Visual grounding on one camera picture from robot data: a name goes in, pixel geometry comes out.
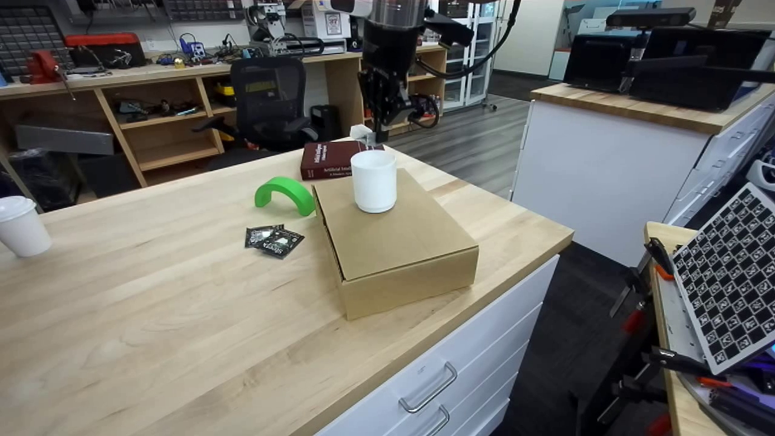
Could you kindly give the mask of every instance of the green plastic clip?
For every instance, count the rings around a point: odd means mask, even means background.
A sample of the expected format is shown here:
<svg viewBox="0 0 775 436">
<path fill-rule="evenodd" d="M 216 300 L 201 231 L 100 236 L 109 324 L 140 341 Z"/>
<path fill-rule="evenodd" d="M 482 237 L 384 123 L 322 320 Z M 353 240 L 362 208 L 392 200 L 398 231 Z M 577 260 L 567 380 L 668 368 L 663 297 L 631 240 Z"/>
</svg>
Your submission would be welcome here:
<svg viewBox="0 0 775 436">
<path fill-rule="evenodd" d="M 289 196 L 296 203 L 296 210 L 301 215 L 312 215 L 315 210 L 312 192 L 302 182 L 291 177 L 270 177 L 267 185 L 262 185 L 253 194 L 253 207 L 263 208 L 270 200 L 274 192 Z"/>
</svg>

